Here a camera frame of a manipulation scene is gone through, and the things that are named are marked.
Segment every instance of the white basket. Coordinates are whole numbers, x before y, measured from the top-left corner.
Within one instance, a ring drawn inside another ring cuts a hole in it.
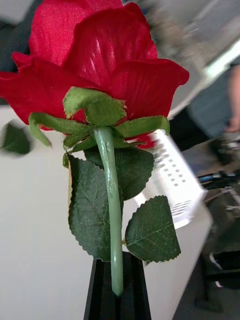
[[[192,173],[173,139],[165,135],[165,131],[157,130],[152,137],[156,143],[153,150],[154,169],[145,189],[135,199],[141,205],[157,195],[166,195],[177,229],[191,222],[206,190]]]

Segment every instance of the red rose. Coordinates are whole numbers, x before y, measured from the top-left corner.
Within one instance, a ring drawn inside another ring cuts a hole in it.
[[[135,3],[120,0],[45,0],[29,39],[30,55],[15,52],[18,73],[0,72],[0,97],[28,124],[32,112],[65,118],[70,87],[124,100],[127,119],[167,116],[189,73],[157,59],[149,25]],[[74,117],[85,121],[84,111]]]

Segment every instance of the green stem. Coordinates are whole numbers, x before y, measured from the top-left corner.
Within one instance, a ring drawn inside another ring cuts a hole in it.
[[[120,296],[124,289],[122,215],[119,200],[113,134],[111,128],[102,127],[96,129],[94,135],[106,178],[111,238],[111,287],[112,291],[117,296]]]

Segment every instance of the white table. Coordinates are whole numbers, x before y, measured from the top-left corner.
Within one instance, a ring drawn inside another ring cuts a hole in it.
[[[15,118],[0,109],[0,128]],[[92,258],[68,227],[68,171],[62,136],[48,132],[53,148],[35,142],[28,155],[0,153],[0,319],[82,320]],[[124,206],[123,229],[137,203]],[[145,268],[153,320],[171,320],[211,225],[201,205],[177,230],[181,255]]]

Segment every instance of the gray shirt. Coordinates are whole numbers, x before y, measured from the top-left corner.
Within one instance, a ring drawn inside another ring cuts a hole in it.
[[[192,120],[210,138],[220,136],[232,117],[228,88],[232,68],[236,65],[240,65],[240,56],[187,107]]]

